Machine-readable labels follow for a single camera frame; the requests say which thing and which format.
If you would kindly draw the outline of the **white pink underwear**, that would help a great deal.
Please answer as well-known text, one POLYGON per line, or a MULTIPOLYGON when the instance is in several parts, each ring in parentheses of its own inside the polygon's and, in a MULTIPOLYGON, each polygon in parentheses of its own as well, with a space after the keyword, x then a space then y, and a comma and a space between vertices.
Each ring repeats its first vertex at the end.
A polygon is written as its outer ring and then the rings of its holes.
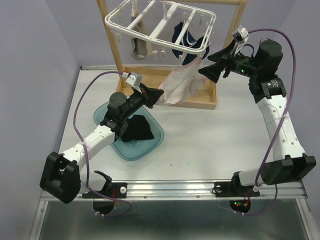
POLYGON ((158 102, 161 105, 176 105, 195 95, 206 81, 206 77, 199 73, 203 67, 202 59, 197 57, 171 71, 158 87, 164 91, 158 102))

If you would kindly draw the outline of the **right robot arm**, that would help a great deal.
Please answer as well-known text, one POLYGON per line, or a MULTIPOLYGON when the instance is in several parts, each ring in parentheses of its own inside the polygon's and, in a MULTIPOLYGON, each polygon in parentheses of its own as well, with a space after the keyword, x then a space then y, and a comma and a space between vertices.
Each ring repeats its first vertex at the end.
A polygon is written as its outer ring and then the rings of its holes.
POLYGON ((290 115, 287 91, 277 76, 283 58, 282 46, 271 39, 262 41, 255 54, 236 52, 233 40, 224 49, 208 56, 212 65, 198 72, 214 83, 231 72, 249 78, 249 91, 259 108, 270 138, 273 160, 262 167, 235 172, 229 181, 218 181, 212 192, 220 198, 259 196, 261 185, 276 185, 301 181, 315 166, 314 156, 307 155, 295 133, 290 115))

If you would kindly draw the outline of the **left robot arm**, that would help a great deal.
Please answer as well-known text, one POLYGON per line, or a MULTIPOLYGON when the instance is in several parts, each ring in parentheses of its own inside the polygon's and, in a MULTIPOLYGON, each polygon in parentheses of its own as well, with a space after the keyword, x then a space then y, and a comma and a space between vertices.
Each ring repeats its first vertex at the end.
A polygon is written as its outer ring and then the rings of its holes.
POLYGON ((52 152, 46 160, 39 186, 61 202, 68 204, 80 193, 81 170, 89 167, 89 160, 106 146, 118 140, 127 130, 128 118, 141 107, 151 109, 164 94, 162 89, 141 84, 130 96, 115 92, 109 98, 103 120, 86 138, 63 151, 52 152))

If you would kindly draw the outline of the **black underwear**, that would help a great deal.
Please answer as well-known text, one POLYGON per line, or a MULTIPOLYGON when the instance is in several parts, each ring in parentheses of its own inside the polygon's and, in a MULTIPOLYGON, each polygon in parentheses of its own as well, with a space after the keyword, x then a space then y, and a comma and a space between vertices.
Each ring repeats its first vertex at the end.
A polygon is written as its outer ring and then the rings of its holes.
POLYGON ((154 139, 150 124, 144 115, 133 115, 133 117, 127 119, 127 123, 128 127, 121 136, 124 143, 154 139))

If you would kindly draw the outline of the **navy blue underwear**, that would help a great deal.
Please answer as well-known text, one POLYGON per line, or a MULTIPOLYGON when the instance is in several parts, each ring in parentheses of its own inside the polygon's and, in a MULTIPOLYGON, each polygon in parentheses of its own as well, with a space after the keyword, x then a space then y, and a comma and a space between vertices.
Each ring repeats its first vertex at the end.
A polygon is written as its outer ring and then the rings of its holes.
MULTIPOLYGON (((185 25, 185 21, 181 21, 180 23, 178 23, 175 27, 174 27, 174 32, 171 38, 171 42, 175 43, 178 36, 180 35, 183 26, 185 25)), ((183 38, 181 40, 181 42, 179 43, 181 46, 184 47, 190 47, 192 49, 197 49, 201 46, 201 43, 203 41, 204 37, 200 37, 199 39, 195 39, 191 33, 189 32, 189 30, 187 30, 184 35, 183 38)), ((187 65, 189 63, 191 63, 197 56, 195 54, 190 54, 187 53, 183 62, 181 63, 183 66, 187 65)))

